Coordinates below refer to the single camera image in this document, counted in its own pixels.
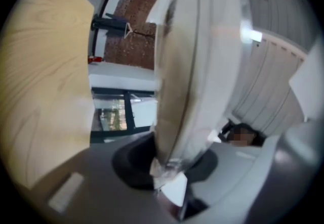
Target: light wood surface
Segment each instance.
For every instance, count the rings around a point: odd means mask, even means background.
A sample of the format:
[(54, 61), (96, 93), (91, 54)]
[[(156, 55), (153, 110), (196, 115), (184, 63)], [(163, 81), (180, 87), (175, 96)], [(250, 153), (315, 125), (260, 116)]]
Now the light wood surface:
[(87, 0), (19, 0), (0, 44), (0, 148), (30, 188), (90, 143)]

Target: red object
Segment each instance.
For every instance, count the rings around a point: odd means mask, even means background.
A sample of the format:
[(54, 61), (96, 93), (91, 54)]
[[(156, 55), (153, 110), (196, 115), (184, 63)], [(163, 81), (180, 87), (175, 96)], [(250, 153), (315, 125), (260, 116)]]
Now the red object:
[(88, 57), (88, 64), (90, 64), (91, 62), (102, 62), (103, 58), (101, 57), (94, 57), (94, 56), (90, 56)]

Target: window pane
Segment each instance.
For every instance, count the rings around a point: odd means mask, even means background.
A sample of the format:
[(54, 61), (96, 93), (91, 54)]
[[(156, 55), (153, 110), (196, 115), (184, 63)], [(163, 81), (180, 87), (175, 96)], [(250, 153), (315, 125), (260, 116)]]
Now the window pane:
[(125, 103), (122, 95), (94, 95), (95, 115), (92, 130), (126, 130)]
[(133, 93), (130, 96), (135, 127), (156, 124), (156, 98), (153, 95), (142, 95), (140, 93)]

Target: wood grain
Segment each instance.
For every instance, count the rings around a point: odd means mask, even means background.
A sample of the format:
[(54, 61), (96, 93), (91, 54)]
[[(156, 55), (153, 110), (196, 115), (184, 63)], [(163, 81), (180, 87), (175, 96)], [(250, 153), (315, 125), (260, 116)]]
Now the wood grain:
[(0, 42), (0, 152), (30, 188), (90, 143), (87, 0), (18, 0)]

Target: dark window frame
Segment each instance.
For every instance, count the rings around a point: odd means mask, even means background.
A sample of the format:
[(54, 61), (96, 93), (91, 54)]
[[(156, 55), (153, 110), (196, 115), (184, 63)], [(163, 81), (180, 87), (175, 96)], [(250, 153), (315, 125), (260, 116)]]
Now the dark window frame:
[(93, 95), (123, 95), (125, 103), (125, 116), (126, 116), (126, 130), (110, 130), (110, 131), (91, 131), (90, 143), (104, 143), (105, 139), (116, 138), (121, 136), (133, 135), (150, 130), (150, 126), (135, 127), (133, 110), (131, 104), (131, 94), (135, 93), (138, 97), (149, 97), (154, 96), (154, 92), (151, 91), (139, 91), (139, 90), (125, 90), (125, 89), (114, 89), (114, 88), (102, 88), (93, 87)]

